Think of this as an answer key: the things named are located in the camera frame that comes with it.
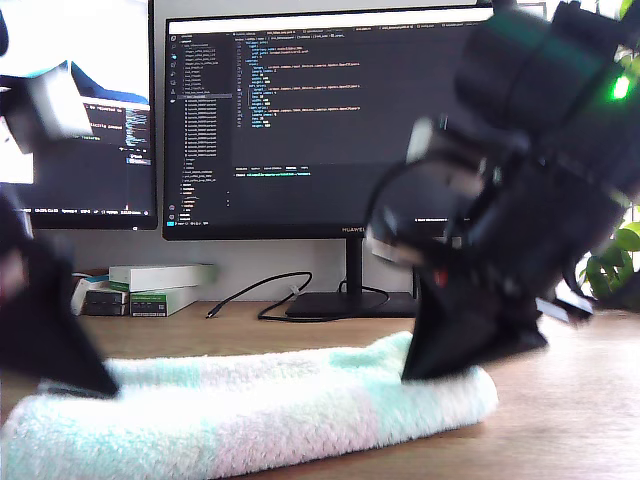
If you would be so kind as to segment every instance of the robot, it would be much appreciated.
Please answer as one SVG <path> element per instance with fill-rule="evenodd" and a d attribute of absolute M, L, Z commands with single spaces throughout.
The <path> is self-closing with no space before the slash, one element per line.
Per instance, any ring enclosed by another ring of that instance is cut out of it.
<path fill-rule="evenodd" d="M 576 263 L 609 239 L 640 192 L 640 86 L 616 62 L 621 48 L 634 50 L 640 40 L 638 2 L 621 20 L 561 3 L 551 22 L 512 1 L 493 5 L 455 80 L 478 128 L 418 122 L 407 161 L 380 180 L 367 210 L 373 253 L 419 273 L 404 380 L 544 347 L 542 313 L 588 319 L 592 302 L 577 286 Z M 0 22 L 0 53 L 7 42 Z M 16 79 L 0 98 L 23 152 L 86 127 L 51 128 L 60 122 L 37 93 L 46 82 Z M 412 169 L 460 200 L 442 238 L 417 235 L 380 201 Z M 68 256 L 34 239 L 26 220 L 0 190 L 0 368 L 116 396 L 118 385 L 71 314 Z M 572 298 L 555 293 L 563 278 Z"/>

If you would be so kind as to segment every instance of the fuzzy towel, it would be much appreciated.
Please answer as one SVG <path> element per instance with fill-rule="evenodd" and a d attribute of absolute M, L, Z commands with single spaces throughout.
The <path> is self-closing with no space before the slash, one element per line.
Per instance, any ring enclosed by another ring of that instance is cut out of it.
<path fill-rule="evenodd" d="M 207 480 L 384 447 L 481 421 L 480 367 L 402 383 L 409 332 L 367 348 L 109 360 L 115 400 L 23 399 L 2 430 L 5 480 Z"/>

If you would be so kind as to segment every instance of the monitor screen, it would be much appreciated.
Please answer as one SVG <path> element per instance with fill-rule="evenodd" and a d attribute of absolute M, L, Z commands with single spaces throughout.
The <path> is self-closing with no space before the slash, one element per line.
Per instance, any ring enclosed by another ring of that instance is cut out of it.
<path fill-rule="evenodd" d="M 527 8 L 545 15 L 543 4 Z M 491 14 L 168 20 L 165 238 L 362 236 L 373 185 L 405 158 L 414 122 L 445 114 L 470 125 L 454 75 L 471 29 Z M 451 205 L 437 186 L 407 181 L 395 204 L 438 234 Z"/>
<path fill-rule="evenodd" d="M 22 155 L 0 118 L 0 182 L 35 228 L 157 227 L 147 0 L 0 0 L 10 77 L 68 69 L 92 135 Z"/>

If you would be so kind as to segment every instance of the taskbar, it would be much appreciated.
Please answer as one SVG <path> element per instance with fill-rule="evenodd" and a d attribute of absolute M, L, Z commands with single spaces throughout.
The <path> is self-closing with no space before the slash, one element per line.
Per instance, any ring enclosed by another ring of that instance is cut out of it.
<path fill-rule="evenodd" d="M 151 215 L 148 210 L 95 210 L 90 208 L 21 208 L 20 211 L 31 214 L 47 213 L 63 215 Z"/>

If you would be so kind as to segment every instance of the wooden desk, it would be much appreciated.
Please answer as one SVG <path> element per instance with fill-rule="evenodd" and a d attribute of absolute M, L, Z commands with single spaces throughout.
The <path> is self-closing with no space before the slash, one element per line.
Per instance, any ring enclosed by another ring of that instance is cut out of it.
<path fill-rule="evenodd" d="M 229 355 L 364 346 L 411 330 L 413 320 L 312 325 L 255 320 L 259 304 L 232 304 L 205 320 L 208 304 L 166 319 L 83 318 L 111 357 Z M 428 439 L 249 478 L 634 479 L 640 478 L 640 317 L 597 315 L 580 330 L 543 320 L 545 352 L 487 367 L 500 395 L 486 422 Z M 5 374 L 3 415 L 33 382 Z"/>

